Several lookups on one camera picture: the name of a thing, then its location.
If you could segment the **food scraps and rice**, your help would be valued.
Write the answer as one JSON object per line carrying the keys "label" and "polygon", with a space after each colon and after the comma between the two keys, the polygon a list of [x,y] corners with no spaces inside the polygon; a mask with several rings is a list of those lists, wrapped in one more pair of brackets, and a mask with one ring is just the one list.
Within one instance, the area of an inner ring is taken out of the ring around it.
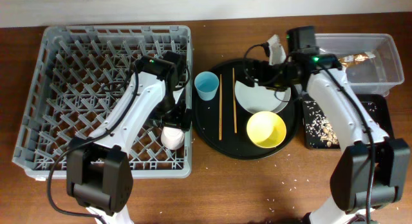
{"label": "food scraps and rice", "polygon": [[339,149],[332,125],[315,101],[303,101],[303,125],[306,145],[312,149]]}

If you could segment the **grey round plate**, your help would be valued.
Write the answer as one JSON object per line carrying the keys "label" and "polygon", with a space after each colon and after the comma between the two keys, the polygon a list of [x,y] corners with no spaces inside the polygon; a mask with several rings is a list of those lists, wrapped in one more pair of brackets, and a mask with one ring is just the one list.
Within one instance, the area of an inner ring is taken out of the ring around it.
{"label": "grey round plate", "polygon": [[257,84],[248,87],[240,81],[236,81],[234,89],[239,105],[252,114],[261,111],[278,113],[286,107],[292,95],[290,88],[286,91],[274,91]]}

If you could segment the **yellow bowl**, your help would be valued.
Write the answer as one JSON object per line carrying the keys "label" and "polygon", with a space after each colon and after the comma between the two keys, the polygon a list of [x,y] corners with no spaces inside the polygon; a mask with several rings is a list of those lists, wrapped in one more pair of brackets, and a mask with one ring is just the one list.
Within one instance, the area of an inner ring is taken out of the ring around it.
{"label": "yellow bowl", "polygon": [[260,111],[253,114],[247,122],[247,136],[257,147],[276,148],[286,138],[287,130],[284,120],[276,113]]}

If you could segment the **wooden chopstick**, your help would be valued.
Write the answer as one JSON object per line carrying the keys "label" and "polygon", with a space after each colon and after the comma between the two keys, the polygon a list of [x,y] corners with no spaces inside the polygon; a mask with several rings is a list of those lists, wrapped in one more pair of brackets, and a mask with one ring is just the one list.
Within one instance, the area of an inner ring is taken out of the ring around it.
{"label": "wooden chopstick", "polygon": [[223,88],[222,88],[222,75],[220,75],[220,87],[219,87],[219,132],[218,139],[222,141],[222,100],[223,100]]}
{"label": "wooden chopstick", "polygon": [[236,108],[236,70],[232,68],[232,105],[233,105],[233,121],[234,121],[234,133],[238,133],[237,127],[237,108]]}

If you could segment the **pink plastic cup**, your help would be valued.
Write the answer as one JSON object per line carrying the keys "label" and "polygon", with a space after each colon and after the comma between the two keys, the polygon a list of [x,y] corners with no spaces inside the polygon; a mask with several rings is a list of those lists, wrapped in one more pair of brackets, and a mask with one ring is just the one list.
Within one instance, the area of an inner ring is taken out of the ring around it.
{"label": "pink plastic cup", "polygon": [[164,147],[170,150],[177,150],[183,146],[184,135],[181,129],[164,127],[160,138]]}

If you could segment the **blue plastic cup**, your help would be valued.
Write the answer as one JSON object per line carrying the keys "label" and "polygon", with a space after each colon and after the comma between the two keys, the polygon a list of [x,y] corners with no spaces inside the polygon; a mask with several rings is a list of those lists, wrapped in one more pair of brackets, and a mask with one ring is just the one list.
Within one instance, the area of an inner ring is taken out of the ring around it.
{"label": "blue plastic cup", "polygon": [[199,73],[194,80],[198,96],[204,101],[210,101],[215,97],[219,85],[219,78],[210,71]]}

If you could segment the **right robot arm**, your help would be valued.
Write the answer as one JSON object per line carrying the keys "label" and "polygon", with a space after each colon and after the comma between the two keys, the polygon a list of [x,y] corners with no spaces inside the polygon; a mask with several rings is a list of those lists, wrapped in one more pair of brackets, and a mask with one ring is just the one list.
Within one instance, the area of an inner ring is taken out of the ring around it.
{"label": "right robot arm", "polygon": [[248,86],[285,90],[300,84],[330,121],[342,156],[330,178],[331,196],[303,223],[372,223],[371,213],[398,202],[404,192],[411,149],[390,138],[370,117],[348,84],[334,54],[322,54],[314,26],[287,31],[288,53],[273,59],[276,38],[261,43],[268,61],[243,57]]}

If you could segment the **gold foil wrapper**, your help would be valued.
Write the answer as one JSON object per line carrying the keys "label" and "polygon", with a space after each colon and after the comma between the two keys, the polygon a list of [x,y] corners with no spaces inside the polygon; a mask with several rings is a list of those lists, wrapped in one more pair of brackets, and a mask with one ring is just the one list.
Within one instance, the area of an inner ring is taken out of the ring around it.
{"label": "gold foil wrapper", "polygon": [[363,53],[341,57],[339,59],[339,62],[342,64],[343,67],[349,68],[349,67],[361,64],[366,60],[374,59],[375,57],[376,57],[375,54],[373,54],[370,51],[366,51]]}

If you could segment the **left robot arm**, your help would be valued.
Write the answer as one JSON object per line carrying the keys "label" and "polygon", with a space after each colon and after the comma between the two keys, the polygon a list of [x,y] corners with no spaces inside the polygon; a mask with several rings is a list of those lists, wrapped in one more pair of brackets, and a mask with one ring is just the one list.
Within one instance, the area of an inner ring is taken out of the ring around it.
{"label": "left robot arm", "polygon": [[130,223],[126,203],[133,188],[131,148],[142,126],[171,129],[183,135],[191,128],[184,104],[190,80],[186,57],[167,51],[157,59],[135,60],[122,86],[125,92],[108,117],[86,139],[75,137],[66,155],[66,189],[97,223]]}

